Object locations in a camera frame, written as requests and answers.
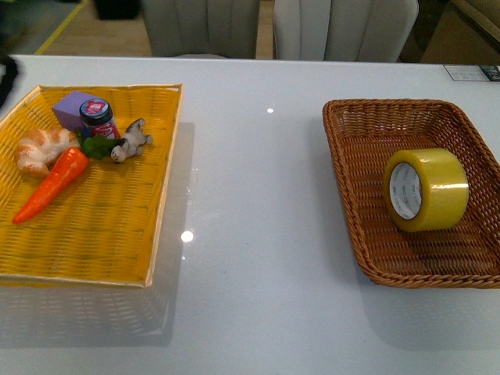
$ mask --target purple box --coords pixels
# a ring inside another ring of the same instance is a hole
[[[93,98],[96,98],[96,96],[79,91],[71,91],[67,96],[59,100],[52,107],[52,110],[62,127],[72,132],[80,128],[82,132],[85,132],[85,125],[80,118],[80,106]]]

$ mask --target croissant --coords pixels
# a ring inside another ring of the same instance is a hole
[[[31,129],[20,139],[14,159],[23,172],[46,177],[49,167],[71,146],[80,147],[80,144],[75,133],[67,129]]]

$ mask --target wicker basket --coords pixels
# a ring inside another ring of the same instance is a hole
[[[13,153],[23,133],[59,127],[52,107],[78,90],[107,100],[122,134],[139,117],[152,145],[115,164],[91,160],[51,205],[18,226],[12,218],[40,180]],[[152,283],[182,86],[36,87],[0,123],[0,283],[143,288]]]
[[[355,258],[375,283],[401,288],[500,287],[500,167],[452,103],[333,100],[323,107]],[[470,200],[453,228],[405,233],[386,210],[384,167],[400,149],[446,148],[462,163]]]

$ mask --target jar lid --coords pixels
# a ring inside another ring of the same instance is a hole
[[[93,98],[80,106],[80,116],[88,126],[95,127],[108,123],[113,118],[113,111],[106,100]]]

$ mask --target white table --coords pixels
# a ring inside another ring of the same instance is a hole
[[[500,372],[500,291],[360,271],[321,117],[335,98],[444,99],[499,157],[500,84],[443,66],[17,57],[0,116],[38,84],[185,95],[153,287],[0,287],[1,374]]]

